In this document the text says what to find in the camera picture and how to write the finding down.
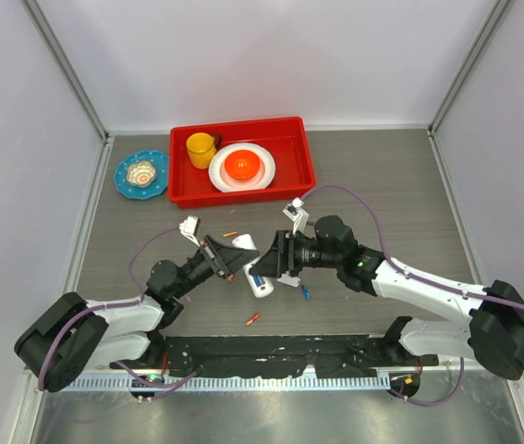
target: gray wood tabletop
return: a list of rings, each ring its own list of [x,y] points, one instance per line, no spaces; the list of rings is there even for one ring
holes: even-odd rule
[[[425,130],[312,131],[308,133],[318,184],[348,185],[372,203],[383,220],[391,254],[416,268],[471,282],[467,259],[446,198]],[[119,194],[112,177],[119,162],[144,149],[168,151],[168,136],[116,137],[93,222],[78,292],[85,299],[115,300],[135,296],[128,262],[157,232],[176,226],[187,215],[201,218],[200,235],[223,241],[223,233],[250,233],[265,253],[277,229],[290,228],[282,214],[285,202],[251,203],[179,210],[166,194],[131,201]],[[368,212],[338,190],[312,195],[305,208],[312,219],[338,215],[360,243],[379,248]],[[182,265],[195,245],[172,232],[156,240],[135,264],[145,282],[160,259]],[[242,272],[233,282],[211,278],[181,299],[186,309],[166,333],[174,335],[282,335],[383,333],[399,315],[434,319],[433,314],[403,302],[348,290],[333,270],[305,270],[311,293],[275,284],[273,294],[256,299]],[[260,318],[250,327],[245,321]]]

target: blue plate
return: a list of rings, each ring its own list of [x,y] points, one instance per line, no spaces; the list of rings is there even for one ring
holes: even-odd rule
[[[126,181],[126,174],[128,173],[128,167],[132,164],[136,164],[141,160],[150,161],[155,168],[157,168],[157,177],[154,181],[149,184],[148,187],[137,187],[130,185]],[[116,168],[114,174],[114,183],[116,189],[120,191],[124,197],[129,199],[140,199],[142,201],[151,199],[154,196],[158,196],[167,189],[167,183],[169,181],[169,156],[163,154],[160,151],[144,150],[138,153],[129,155],[124,159],[120,165]]]

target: gray floor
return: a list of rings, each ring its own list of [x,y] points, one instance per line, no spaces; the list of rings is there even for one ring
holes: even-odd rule
[[[425,372],[420,398],[440,399],[457,374]],[[517,444],[524,442],[506,382],[468,373],[440,407],[405,404],[383,391],[175,394],[126,404],[127,393],[44,397],[31,442],[164,444]]]
[[[382,218],[391,253],[401,261],[447,278],[470,281],[467,260],[445,189],[424,130],[321,131],[308,134],[317,181],[344,183],[365,196]],[[128,261],[155,233],[177,225],[188,214],[201,218],[201,234],[237,230],[250,233],[265,252],[276,229],[288,228],[285,202],[254,203],[182,211],[165,195],[147,202],[119,194],[112,177],[128,154],[144,149],[167,152],[167,136],[117,137],[85,256],[79,294],[113,300],[137,294],[128,277]],[[341,191],[320,191],[308,201],[312,218],[341,216],[357,239],[378,247],[368,213]],[[167,235],[144,252],[136,275],[144,282],[152,264],[168,258],[183,264],[194,246],[178,233]],[[213,278],[183,298],[186,310],[166,330],[180,335],[383,333],[398,315],[432,319],[404,304],[384,301],[344,288],[330,270],[301,275],[311,292],[276,285],[265,299],[255,299],[240,273],[232,283]],[[244,322],[254,313],[260,319]]]

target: mug handle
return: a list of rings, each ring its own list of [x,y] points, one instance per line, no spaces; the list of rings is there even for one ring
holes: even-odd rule
[[[221,143],[223,143],[223,136],[221,136],[220,134],[213,134],[213,139],[215,148],[218,148],[219,146],[221,146]]]

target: white wall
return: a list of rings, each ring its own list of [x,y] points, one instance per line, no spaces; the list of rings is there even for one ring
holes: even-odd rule
[[[524,297],[524,1],[512,6],[440,139],[486,280],[511,282]]]
[[[494,0],[41,0],[110,130],[429,124]]]
[[[0,442],[17,337],[62,289],[99,140],[16,0],[0,0]]]

